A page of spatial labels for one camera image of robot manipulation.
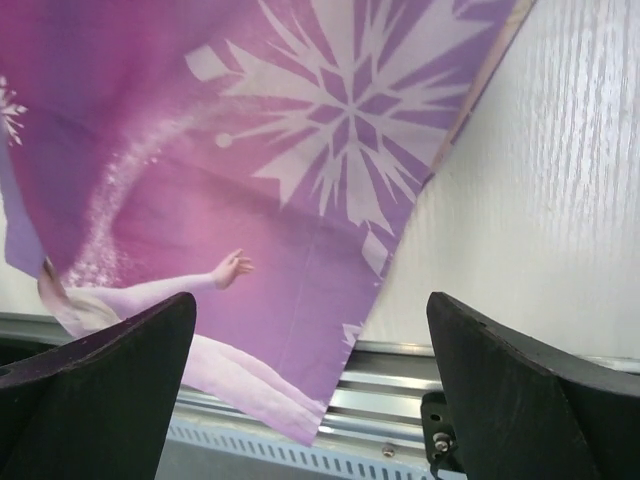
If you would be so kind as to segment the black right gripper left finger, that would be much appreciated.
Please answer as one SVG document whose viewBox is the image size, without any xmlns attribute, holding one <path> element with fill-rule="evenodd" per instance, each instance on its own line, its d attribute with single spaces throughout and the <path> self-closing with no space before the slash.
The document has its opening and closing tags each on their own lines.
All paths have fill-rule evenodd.
<svg viewBox="0 0 640 480">
<path fill-rule="evenodd" d="M 176 294 L 1 368 L 4 479 L 152 479 L 195 329 Z"/>
</svg>

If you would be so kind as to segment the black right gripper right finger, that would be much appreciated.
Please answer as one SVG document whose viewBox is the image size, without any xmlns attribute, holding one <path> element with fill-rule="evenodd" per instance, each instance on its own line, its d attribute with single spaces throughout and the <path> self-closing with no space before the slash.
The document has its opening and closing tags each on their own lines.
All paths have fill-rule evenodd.
<svg viewBox="0 0 640 480">
<path fill-rule="evenodd" d="M 434 292 L 426 316 L 469 479 L 636 479 L 639 376 Z"/>
</svg>

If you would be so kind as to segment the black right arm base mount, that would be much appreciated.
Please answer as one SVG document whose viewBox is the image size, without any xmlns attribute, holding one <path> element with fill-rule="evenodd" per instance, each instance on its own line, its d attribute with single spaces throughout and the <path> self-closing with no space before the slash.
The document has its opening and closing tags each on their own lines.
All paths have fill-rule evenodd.
<svg viewBox="0 0 640 480">
<path fill-rule="evenodd" d="M 426 458 L 433 478 L 442 479 L 442 471 L 465 474 L 445 394 L 442 391 L 424 394 L 420 413 Z"/>
</svg>

